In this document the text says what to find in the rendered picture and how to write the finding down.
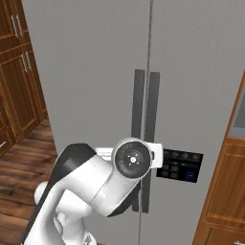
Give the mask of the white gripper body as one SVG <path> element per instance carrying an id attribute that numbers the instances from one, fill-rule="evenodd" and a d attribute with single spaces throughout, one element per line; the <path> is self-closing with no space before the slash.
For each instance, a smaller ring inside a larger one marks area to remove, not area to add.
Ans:
<path id="1" fill-rule="evenodd" d="M 150 151 L 152 153 L 152 168 L 160 168 L 164 162 L 164 150 L 161 144 L 149 143 Z"/>

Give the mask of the grey fridge door with panel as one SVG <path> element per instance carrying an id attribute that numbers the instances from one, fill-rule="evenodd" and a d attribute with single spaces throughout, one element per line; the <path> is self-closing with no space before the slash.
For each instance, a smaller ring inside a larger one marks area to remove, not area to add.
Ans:
<path id="1" fill-rule="evenodd" d="M 245 0 L 154 0 L 155 140 L 202 154 L 196 182 L 153 176 L 141 245 L 191 245 L 245 71 Z"/>

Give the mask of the grey freezer door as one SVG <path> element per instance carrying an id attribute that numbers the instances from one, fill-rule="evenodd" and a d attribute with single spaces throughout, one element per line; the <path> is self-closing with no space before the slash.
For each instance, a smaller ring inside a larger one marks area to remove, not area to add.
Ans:
<path id="1" fill-rule="evenodd" d="M 57 157 L 71 144 L 114 147 L 131 136 L 134 74 L 145 70 L 150 0 L 24 0 Z M 128 209 L 91 212 L 107 245 L 134 245 Z"/>

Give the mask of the brown wooden tall cabinet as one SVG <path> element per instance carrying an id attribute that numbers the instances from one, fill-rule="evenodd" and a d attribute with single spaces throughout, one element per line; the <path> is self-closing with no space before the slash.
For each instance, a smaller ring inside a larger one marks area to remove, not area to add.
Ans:
<path id="1" fill-rule="evenodd" d="M 230 136 L 245 70 L 191 245 L 245 245 L 245 137 Z"/>

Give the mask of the brown wooden cupboard run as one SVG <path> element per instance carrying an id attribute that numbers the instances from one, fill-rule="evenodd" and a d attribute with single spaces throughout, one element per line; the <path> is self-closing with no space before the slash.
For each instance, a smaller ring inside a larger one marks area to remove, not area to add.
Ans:
<path id="1" fill-rule="evenodd" d="M 0 157 L 48 116 L 23 3 L 0 0 Z"/>

